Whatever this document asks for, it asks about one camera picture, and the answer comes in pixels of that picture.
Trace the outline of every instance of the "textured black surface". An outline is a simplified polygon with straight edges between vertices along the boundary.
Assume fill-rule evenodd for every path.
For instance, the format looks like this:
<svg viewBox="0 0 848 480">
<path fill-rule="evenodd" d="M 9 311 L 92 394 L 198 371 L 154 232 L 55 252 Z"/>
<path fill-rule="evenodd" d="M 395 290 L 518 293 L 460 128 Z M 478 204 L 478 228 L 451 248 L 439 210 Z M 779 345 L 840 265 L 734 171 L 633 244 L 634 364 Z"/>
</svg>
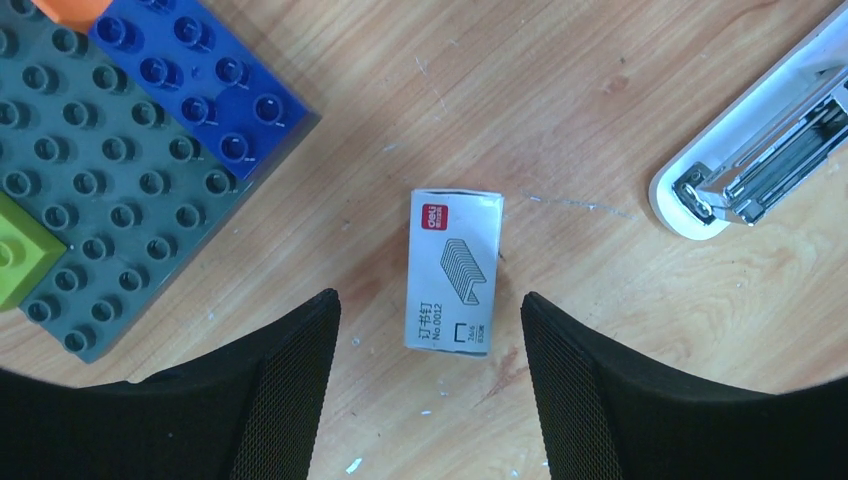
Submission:
<svg viewBox="0 0 848 480">
<path fill-rule="evenodd" d="M 521 314 L 554 480 L 848 476 L 848 379 L 767 395 L 656 362 L 535 293 Z"/>
<path fill-rule="evenodd" d="M 340 308 L 325 291 L 139 384 L 75 390 L 0 370 L 0 478 L 306 478 Z"/>
</svg>

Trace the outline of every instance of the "lime green block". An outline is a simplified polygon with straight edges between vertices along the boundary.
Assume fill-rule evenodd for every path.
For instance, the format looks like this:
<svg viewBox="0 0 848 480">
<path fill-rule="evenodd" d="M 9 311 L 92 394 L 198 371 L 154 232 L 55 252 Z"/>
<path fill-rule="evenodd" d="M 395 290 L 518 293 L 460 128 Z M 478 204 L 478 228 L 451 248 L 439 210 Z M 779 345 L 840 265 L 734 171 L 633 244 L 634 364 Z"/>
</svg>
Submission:
<svg viewBox="0 0 848 480">
<path fill-rule="evenodd" d="M 0 312 L 21 304 L 65 246 L 0 192 Z"/>
</svg>

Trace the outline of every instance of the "small cardboard box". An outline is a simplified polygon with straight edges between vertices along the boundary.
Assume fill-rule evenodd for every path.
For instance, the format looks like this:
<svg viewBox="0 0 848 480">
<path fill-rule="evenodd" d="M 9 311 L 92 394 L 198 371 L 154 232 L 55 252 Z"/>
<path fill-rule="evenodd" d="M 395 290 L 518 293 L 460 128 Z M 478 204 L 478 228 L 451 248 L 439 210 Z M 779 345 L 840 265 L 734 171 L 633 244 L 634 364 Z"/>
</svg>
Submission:
<svg viewBox="0 0 848 480">
<path fill-rule="evenodd" d="M 412 192 L 407 347 L 489 353 L 503 204 L 499 193 Z"/>
</svg>

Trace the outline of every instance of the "blue lego brick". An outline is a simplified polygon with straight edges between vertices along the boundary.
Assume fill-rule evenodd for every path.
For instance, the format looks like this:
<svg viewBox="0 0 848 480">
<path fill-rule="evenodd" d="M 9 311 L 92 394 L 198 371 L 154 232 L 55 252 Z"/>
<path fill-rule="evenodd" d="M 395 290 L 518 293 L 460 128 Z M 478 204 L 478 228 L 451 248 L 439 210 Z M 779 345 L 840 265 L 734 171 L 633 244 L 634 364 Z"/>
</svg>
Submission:
<svg viewBox="0 0 848 480">
<path fill-rule="evenodd" d="M 115 0 L 89 36 L 241 179 L 309 123 L 309 109 L 196 0 Z"/>
<path fill-rule="evenodd" d="M 260 181 L 88 37 L 0 0 L 0 192 L 68 247 L 20 308 L 68 352 L 106 353 Z"/>
</svg>

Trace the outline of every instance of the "wooden table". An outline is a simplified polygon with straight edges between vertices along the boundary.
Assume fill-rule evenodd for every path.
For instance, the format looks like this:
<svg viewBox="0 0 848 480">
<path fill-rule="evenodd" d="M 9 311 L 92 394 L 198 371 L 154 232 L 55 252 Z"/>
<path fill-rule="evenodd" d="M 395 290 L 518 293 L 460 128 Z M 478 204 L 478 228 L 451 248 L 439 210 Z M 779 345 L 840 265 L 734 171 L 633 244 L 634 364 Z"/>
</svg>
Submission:
<svg viewBox="0 0 848 480">
<path fill-rule="evenodd" d="M 212 1 L 323 121 L 109 355 L 83 365 L 16 313 L 0 318 L 0 365 L 138 381 L 335 287 L 315 479 L 348 478 L 357 458 L 350 478 L 548 478 L 519 321 L 530 290 L 731 385 L 844 375 L 844 155 L 761 225 L 705 243 L 647 200 L 657 170 L 839 3 Z M 403 347 L 422 186 L 506 196 L 485 360 Z"/>
</svg>

